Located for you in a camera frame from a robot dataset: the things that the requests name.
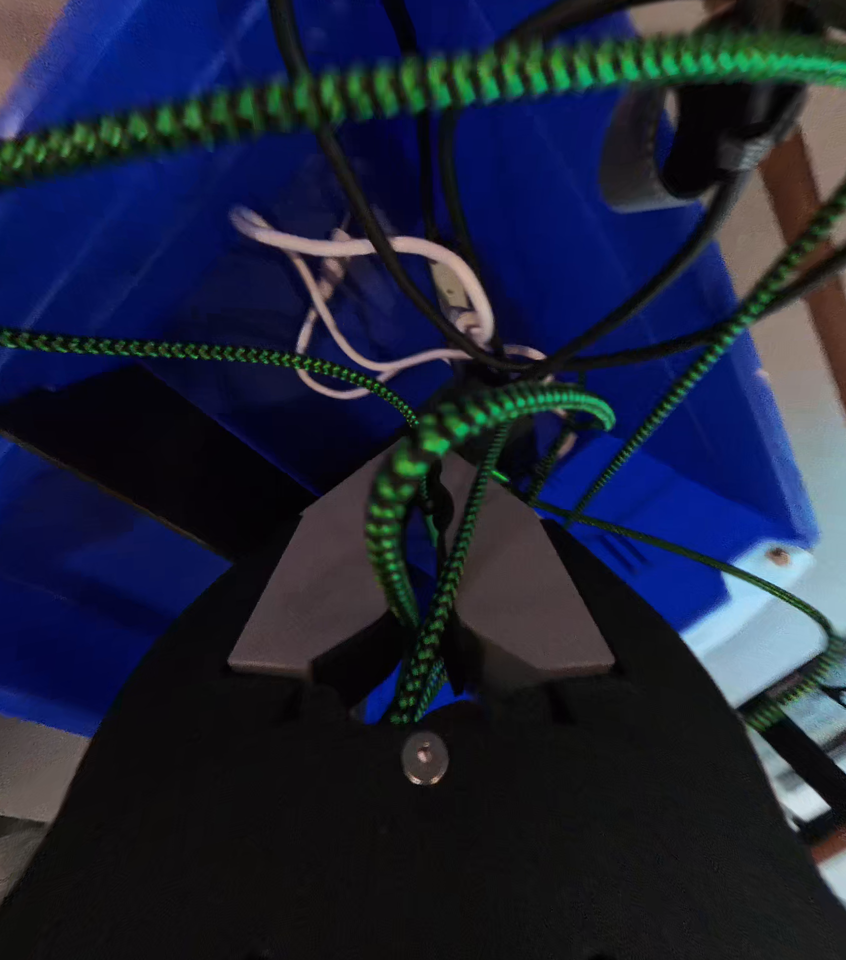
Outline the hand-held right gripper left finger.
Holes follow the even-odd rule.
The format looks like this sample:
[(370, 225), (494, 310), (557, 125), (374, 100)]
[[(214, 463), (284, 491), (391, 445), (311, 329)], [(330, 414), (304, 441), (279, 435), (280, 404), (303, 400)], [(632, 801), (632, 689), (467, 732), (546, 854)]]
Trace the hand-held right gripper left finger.
[(329, 688), (346, 710), (393, 675), (406, 638), (371, 570), (365, 514), (394, 447), (302, 511), (229, 654), (232, 671)]

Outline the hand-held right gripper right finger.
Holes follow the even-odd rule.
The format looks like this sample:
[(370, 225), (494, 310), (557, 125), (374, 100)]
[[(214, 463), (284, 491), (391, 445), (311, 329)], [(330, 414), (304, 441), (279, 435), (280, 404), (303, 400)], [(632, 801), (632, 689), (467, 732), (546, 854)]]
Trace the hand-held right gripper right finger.
[(509, 693), (616, 662), (540, 518), (492, 478), (441, 652), (455, 692)]

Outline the blue plastic bin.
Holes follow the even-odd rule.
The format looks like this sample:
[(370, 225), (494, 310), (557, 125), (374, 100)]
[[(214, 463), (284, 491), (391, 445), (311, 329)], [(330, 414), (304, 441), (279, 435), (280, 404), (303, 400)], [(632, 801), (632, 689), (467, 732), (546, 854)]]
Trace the blue plastic bin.
[[(0, 137), (138, 109), (283, 73), (266, 2), (72, 2), (0, 112)], [(556, 280), (530, 279), (528, 230), (503, 194), (543, 159), (534, 123), (617, 91), (467, 110), (458, 177), (501, 336), (534, 332)], [(0, 326), (100, 338), (291, 351), (305, 294), (285, 257), (248, 241), (232, 208), (312, 237), (346, 202), (315, 140), (266, 137), (80, 172), (0, 195)], [(0, 349), (0, 402), (121, 367), (122, 358)], [(294, 371), (139, 365), (309, 491), (387, 447), (404, 420), (377, 397), (335, 401)], [(810, 498), (744, 335), (599, 493), (590, 509), (726, 560), (781, 542), (811, 549)], [(218, 556), (0, 436), (0, 713), (92, 737), (153, 642), (225, 570)]]

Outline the black hub cable grey plug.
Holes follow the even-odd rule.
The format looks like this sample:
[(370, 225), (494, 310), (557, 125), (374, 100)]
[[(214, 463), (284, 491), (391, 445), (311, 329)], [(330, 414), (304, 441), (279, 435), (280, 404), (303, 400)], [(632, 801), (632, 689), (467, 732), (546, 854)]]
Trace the black hub cable grey plug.
[(527, 229), (519, 241), (533, 281), (556, 281), (558, 311), (533, 332), (582, 329), (542, 358), (512, 363), (511, 378), (541, 381), (731, 343), (732, 321), (669, 341), (586, 354), (647, 310), (656, 311), (729, 219), (759, 162), (799, 117), (805, 88), (767, 84), (681, 85), (677, 119), (666, 119), (665, 89), (630, 89), (596, 107), (535, 121), (542, 159), (529, 186), (506, 189), (507, 210)]

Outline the black bin divider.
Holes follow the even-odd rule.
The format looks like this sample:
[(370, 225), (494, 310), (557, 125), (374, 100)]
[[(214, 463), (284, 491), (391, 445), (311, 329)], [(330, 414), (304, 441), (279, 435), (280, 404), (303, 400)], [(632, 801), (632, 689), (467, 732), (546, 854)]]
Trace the black bin divider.
[(2, 400), (0, 437), (229, 561), (317, 499), (143, 366)]

